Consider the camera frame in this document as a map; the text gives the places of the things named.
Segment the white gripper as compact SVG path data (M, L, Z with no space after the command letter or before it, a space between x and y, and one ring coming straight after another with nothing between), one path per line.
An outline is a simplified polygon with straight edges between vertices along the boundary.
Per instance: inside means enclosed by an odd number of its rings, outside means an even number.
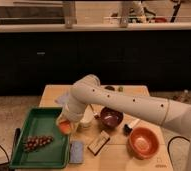
M69 113L61 112L61 114L56 119L56 126L58 127L58 125L61 122L68 121L70 123L70 125L71 125L71 128L72 128L71 133L74 133L76 131L76 129L78 127L78 124L79 124L79 122L80 122L80 120L82 118L83 118L82 113L77 114L77 113L72 113L72 112L69 112Z

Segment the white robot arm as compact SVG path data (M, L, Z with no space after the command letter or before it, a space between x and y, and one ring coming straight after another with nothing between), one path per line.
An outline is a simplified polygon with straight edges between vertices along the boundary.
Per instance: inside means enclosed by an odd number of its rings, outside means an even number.
M87 75L76 81L69 89L56 124L68 121L70 126L79 122L89 104L97 104L132 115L159 125L190 139L185 171L191 171L191 105L164 98L127 95L100 86L96 75Z

